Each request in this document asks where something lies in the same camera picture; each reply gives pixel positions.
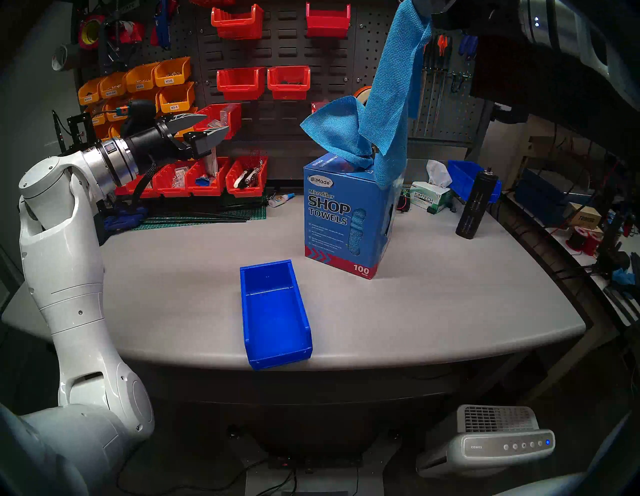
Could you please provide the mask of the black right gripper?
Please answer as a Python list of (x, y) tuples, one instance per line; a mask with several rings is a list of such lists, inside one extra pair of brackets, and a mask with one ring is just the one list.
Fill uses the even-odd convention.
[(462, 30), (474, 36), (520, 36), (520, 1), (446, 1), (437, 7), (435, 1), (413, 0), (419, 15), (431, 15), (433, 27), (439, 30)]

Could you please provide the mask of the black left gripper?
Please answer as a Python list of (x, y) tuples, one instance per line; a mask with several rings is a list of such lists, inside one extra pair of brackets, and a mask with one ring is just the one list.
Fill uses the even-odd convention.
[[(125, 142), (137, 168), (162, 167), (179, 160), (201, 159), (211, 154), (225, 140), (229, 126), (208, 127), (193, 131), (194, 126), (204, 121), (206, 114), (181, 113), (159, 117), (146, 129), (125, 136)], [(185, 140), (189, 135), (189, 144)]]

